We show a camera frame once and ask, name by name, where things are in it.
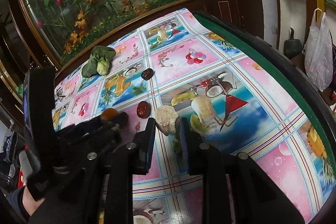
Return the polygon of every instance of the person's arm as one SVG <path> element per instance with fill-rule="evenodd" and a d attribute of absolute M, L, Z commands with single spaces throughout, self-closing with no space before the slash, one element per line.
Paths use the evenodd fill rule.
<path fill-rule="evenodd" d="M 25 186 L 10 193 L 6 199 L 17 215 L 26 223 L 44 201 L 44 198 L 35 201 Z"/>

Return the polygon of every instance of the cabinet door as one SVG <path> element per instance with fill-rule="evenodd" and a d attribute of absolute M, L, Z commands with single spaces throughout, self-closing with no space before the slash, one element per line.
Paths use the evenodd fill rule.
<path fill-rule="evenodd" d="M 252 35 L 264 38 L 262 0 L 237 0 L 240 27 Z"/>
<path fill-rule="evenodd" d="M 209 0 L 207 7 L 210 15 L 239 26 L 236 0 Z"/>

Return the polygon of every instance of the screw head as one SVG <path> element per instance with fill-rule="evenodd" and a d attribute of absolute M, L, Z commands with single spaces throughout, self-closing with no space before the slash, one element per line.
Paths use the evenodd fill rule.
<path fill-rule="evenodd" d="M 208 145 L 207 143 L 201 143 L 199 145 L 199 148 L 201 148 L 202 150 L 208 150 L 210 148 L 210 145 Z"/>
<path fill-rule="evenodd" d="M 88 158 L 89 160 L 94 160 L 94 159 L 97 158 L 97 157 L 98 157 L 98 155 L 97 155 L 97 153 L 95 153 L 95 152 L 88 153 L 88 155 L 87 155 L 87 158 Z"/>
<path fill-rule="evenodd" d="M 238 157 L 239 157 L 241 160 L 247 160 L 248 157 L 249 157 L 249 155 L 246 154 L 245 152 L 240 152 L 240 153 L 238 154 Z"/>
<path fill-rule="evenodd" d="M 126 148 L 129 150 L 136 148 L 136 146 L 137 144 L 133 142 L 126 144 Z"/>

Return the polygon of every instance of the white plastic bag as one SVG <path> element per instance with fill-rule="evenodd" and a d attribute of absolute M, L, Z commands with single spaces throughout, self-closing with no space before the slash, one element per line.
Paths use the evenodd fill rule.
<path fill-rule="evenodd" d="M 315 22 L 315 9 L 305 44 L 304 66 L 307 76 L 320 91 L 327 88 L 333 78 L 332 41 L 327 27 L 326 14 Z"/>

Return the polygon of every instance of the electrical outlet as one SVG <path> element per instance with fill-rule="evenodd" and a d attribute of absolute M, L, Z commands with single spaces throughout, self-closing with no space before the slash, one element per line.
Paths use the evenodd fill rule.
<path fill-rule="evenodd" d="M 272 34 L 277 34 L 278 28 L 272 26 Z"/>

